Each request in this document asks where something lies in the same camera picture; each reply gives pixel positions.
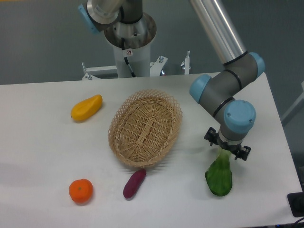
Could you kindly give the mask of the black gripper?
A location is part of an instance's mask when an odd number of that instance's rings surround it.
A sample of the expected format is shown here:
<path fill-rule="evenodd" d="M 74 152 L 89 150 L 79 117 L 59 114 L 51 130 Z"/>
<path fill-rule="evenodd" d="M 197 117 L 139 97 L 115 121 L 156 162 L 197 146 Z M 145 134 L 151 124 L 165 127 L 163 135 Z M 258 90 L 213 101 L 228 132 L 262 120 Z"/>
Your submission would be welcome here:
<path fill-rule="evenodd" d="M 213 144 L 219 145 L 222 149 L 235 153 L 235 160 L 242 159 L 247 161 L 247 158 L 251 152 L 251 147 L 241 146 L 243 140 L 230 140 L 222 133 L 217 133 L 212 127 L 207 130 L 204 139 L 210 143 L 210 146 Z"/>

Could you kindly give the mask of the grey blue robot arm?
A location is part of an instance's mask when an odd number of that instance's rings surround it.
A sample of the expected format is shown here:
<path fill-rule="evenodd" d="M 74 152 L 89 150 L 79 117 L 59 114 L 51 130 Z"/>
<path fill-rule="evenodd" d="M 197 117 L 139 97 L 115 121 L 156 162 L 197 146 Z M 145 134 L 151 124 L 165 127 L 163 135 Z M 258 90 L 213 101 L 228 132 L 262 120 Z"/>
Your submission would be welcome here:
<path fill-rule="evenodd" d="M 199 76 L 190 95 L 220 124 L 205 139 L 246 160 L 251 149 L 242 141 L 256 118 L 253 105 L 234 95 L 254 82 L 265 70 L 263 59 L 248 52 L 219 0 L 193 0 L 198 15 L 224 70 L 212 77 Z M 144 54 L 156 35 L 154 20 L 143 12 L 140 0 L 88 0 L 78 10 L 93 33 L 103 32 L 117 52 L 117 73 L 123 77 L 151 76 L 150 54 Z"/>

